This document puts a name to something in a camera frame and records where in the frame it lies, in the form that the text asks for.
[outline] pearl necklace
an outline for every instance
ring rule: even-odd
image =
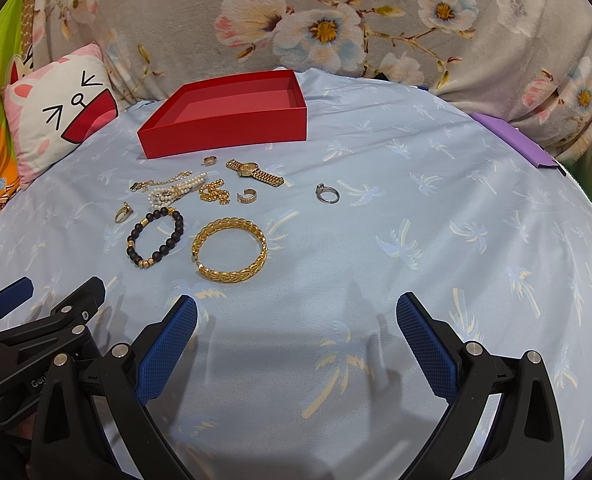
[[[149,203],[153,209],[167,207],[179,198],[185,196],[188,192],[199,188],[207,182],[207,173],[200,173],[188,178],[175,186],[163,187],[149,193]]]

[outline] purple folder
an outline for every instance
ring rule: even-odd
[[[521,132],[511,126],[511,124],[502,119],[478,113],[471,114],[471,117],[503,139],[513,149],[531,162],[535,168],[553,168],[555,170],[560,170],[563,175],[566,174],[565,170],[561,168],[560,164],[557,163],[549,153],[542,149],[533,140],[522,135]]]

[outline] braided gold bracelet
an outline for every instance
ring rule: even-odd
[[[233,272],[221,272],[219,270],[208,269],[198,261],[198,253],[201,250],[202,244],[212,234],[222,231],[223,229],[242,229],[255,236],[260,243],[260,254],[255,261],[248,267],[241,270],[234,270]],[[191,256],[198,266],[198,271],[208,280],[222,283],[238,283],[248,280],[260,269],[263,268],[265,260],[267,259],[267,240],[260,228],[244,218],[221,218],[210,222],[201,229],[201,232],[193,240],[191,246]]]

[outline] red box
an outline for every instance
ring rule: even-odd
[[[293,70],[207,79],[183,85],[138,137],[146,158],[307,140],[307,105]]]

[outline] bed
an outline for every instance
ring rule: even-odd
[[[237,479],[394,479],[446,403],[399,332],[397,298],[413,291],[432,317],[499,355],[543,355],[560,412],[566,478],[592,456],[592,204],[569,175],[537,170],[466,114],[429,92],[385,81],[298,75],[306,142],[144,157],[136,134],[159,103],[141,102],[53,166],[0,213],[0,289],[22,276],[32,300],[0,330],[45,316],[90,276],[106,301],[90,322],[101,351],[131,342],[182,294],[199,325],[162,396],[147,408],[192,473]],[[136,181],[200,171],[231,193],[250,187],[225,167],[253,160],[284,177],[257,183],[251,205],[174,205],[185,235],[138,269],[125,254],[148,208]],[[333,186],[335,205],[316,199]],[[114,223],[123,201],[136,213]],[[208,282],[190,258],[209,221],[240,216],[265,232],[269,259],[237,285]],[[142,253],[172,231],[144,230]],[[253,238],[224,232],[201,259],[233,270]],[[488,403],[459,472],[476,460]],[[122,468],[137,475],[99,406]]]

